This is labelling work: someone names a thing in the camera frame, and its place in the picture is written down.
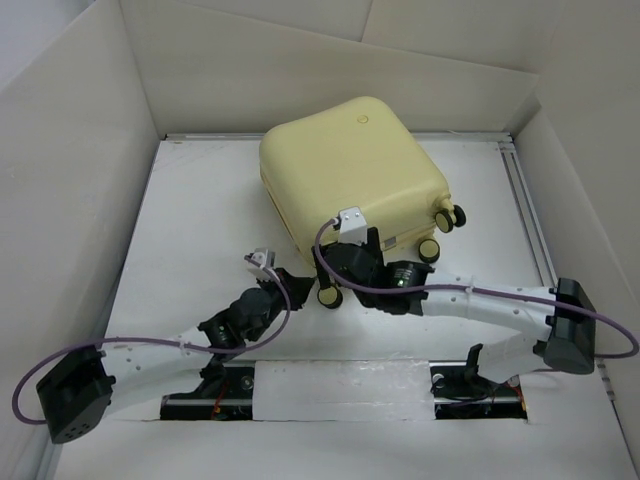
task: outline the cable tie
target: cable tie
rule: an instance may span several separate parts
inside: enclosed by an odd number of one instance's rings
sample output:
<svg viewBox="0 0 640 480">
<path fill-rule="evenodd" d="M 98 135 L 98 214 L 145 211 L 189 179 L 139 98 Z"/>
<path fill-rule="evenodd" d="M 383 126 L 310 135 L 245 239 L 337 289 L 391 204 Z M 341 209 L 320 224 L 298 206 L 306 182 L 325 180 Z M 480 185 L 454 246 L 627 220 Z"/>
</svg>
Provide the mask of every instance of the cable tie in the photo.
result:
<svg viewBox="0 0 640 480">
<path fill-rule="evenodd" d="M 183 357 L 187 356 L 187 349 L 185 348 L 185 345 L 187 344 L 187 342 L 184 340 L 184 338 L 180 337 L 178 339 L 178 348 L 180 349 L 180 355 L 182 355 Z"/>
<path fill-rule="evenodd" d="M 473 290 L 475 288 L 475 279 L 476 279 L 476 276 L 471 275 L 471 278 L 469 279 L 469 286 L 464 289 L 467 295 L 471 295 L 473 293 Z"/>
</svg>

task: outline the orange wire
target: orange wire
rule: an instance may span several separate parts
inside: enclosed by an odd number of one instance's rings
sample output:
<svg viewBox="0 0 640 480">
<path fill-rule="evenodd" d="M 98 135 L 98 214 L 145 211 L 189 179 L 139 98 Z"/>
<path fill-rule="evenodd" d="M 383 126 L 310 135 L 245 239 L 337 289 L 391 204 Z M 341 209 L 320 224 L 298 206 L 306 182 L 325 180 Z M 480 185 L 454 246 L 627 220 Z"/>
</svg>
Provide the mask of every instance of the orange wire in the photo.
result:
<svg viewBox="0 0 640 480">
<path fill-rule="evenodd" d="M 216 398 L 216 403 L 213 405 L 213 411 L 211 412 L 211 420 L 215 420 L 216 413 L 220 413 L 220 400 L 224 397 L 224 394 L 227 393 L 227 389 L 229 388 L 229 381 L 224 382 L 222 385 L 222 390 L 220 390 L 220 395 Z"/>
<path fill-rule="evenodd" d="M 522 389 L 520 389 L 519 387 L 512 387 L 508 383 L 505 385 L 509 387 L 511 390 L 513 390 L 514 392 L 516 392 L 516 394 L 518 395 L 518 400 L 520 400 L 520 405 L 522 406 L 522 409 L 526 410 L 527 404 L 524 403 L 524 395 L 522 394 Z"/>
</svg>

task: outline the white cardboard wall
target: white cardboard wall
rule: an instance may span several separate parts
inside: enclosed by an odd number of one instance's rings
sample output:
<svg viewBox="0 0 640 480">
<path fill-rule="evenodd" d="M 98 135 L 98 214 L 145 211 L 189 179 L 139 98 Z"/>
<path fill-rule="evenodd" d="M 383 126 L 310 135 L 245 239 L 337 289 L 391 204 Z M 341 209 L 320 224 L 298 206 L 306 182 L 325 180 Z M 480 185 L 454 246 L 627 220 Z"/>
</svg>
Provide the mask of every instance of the white cardboard wall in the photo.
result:
<svg viewBox="0 0 640 480">
<path fill-rule="evenodd" d="M 98 0 L 0 91 L 0 478 L 35 431 L 13 418 L 13 387 L 93 328 L 157 144 L 117 0 Z"/>
<path fill-rule="evenodd" d="M 373 0 L 178 0 L 265 22 L 360 41 Z"/>
<path fill-rule="evenodd" d="M 2 0 L 0 88 L 20 73 L 92 0 Z"/>
<path fill-rule="evenodd" d="M 362 41 L 539 72 L 565 0 L 374 0 Z"/>
<path fill-rule="evenodd" d="M 516 140 L 525 178 L 559 276 L 579 279 L 601 312 L 640 337 L 640 307 L 631 293 L 607 232 L 544 112 L 539 112 Z M 597 331 L 600 352 L 627 349 L 611 329 Z M 640 360 L 607 362 L 625 436 L 632 455 L 640 452 L 636 405 L 640 395 Z"/>
<path fill-rule="evenodd" d="M 265 131 L 359 95 L 413 130 L 502 130 L 536 76 L 170 0 L 121 1 L 160 133 Z"/>
<path fill-rule="evenodd" d="M 570 0 L 517 147 L 560 274 L 640 334 L 640 3 Z M 602 348 L 626 348 L 600 328 Z M 616 404 L 640 458 L 640 360 L 610 361 Z"/>
</svg>

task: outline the screw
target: screw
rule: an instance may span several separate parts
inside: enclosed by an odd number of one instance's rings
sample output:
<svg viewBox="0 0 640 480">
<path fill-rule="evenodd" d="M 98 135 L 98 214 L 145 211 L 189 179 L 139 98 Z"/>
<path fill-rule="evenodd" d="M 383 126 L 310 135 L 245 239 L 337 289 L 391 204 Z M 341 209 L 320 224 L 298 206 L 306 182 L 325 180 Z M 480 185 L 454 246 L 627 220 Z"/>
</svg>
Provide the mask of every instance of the screw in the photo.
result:
<svg viewBox="0 0 640 480">
<path fill-rule="evenodd" d="M 240 379 L 243 390 L 253 390 L 253 377 L 246 375 Z"/>
<path fill-rule="evenodd" d="M 435 388 L 442 388 L 444 385 L 442 381 L 444 380 L 444 375 L 441 373 L 436 373 L 433 377 L 431 377 L 431 383 Z"/>
</svg>

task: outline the black robot end effector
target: black robot end effector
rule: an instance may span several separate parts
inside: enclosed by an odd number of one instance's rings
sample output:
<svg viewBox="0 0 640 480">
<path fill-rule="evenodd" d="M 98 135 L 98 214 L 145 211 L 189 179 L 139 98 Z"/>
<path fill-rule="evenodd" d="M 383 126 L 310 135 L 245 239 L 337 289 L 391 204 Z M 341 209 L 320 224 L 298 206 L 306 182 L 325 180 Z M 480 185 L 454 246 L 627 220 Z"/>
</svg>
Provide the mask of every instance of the black robot end effector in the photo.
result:
<svg viewBox="0 0 640 480">
<path fill-rule="evenodd" d="M 276 272 L 276 275 L 278 275 L 280 283 L 289 294 L 289 300 L 291 301 L 291 311 L 295 312 L 297 310 L 300 310 L 309 298 L 309 293 L 311 292 L 316 279 L 313 277 L 294 277 L 284 268 L 275 268 L 274 270 Z M 275 296 L 282 300 L 283 304 L 281 309 L 284 309 L 286 307 L 284 298 L 282 298 L 282 292 L 275 284 L 275 282 L 258 280 L 258 285 L 264 291 L 269 292 L 272 297 Z"/>
<path fill-rule="evenodd" d="M 53 443 L 75 440 L 100 423 L 116 381 L 105 373 L 101 359 L 96 347 L 76 350 L 36 385 Z"/>
<path fill-rule="evenodd" d="M 551 289 L 556 301 L 595 312 L 593 304 L 579 282 L 561 278 Z M 588 375 L 595 370 L 596 320 L 565 308 L 556 307 L 547 317 L 551 334 L 546 342 L 539 342 L 534 352 L 554 370 Z"/>
<path fill-rule="evenodd" d="M 312 253 L 318 271 L 320 288 L 331 285 L 328 273 Z M 402 260 L 385 265 L 378 229 L 367 229 L 367 241 L 362 245 L 353 243 L 331 243 L 320 247 L 320 253 L 331 268 L 345 279 L 370 288 L 406 288 L 424 285 L 427 275 L 434 270 L 421 262 Z M 414 292 L 402 295 L 377 295 L 354 291 L 362 306 L 375 308 L 392 315 L 422 315 L 422 301 L 427 292 Z"/>
</svg>

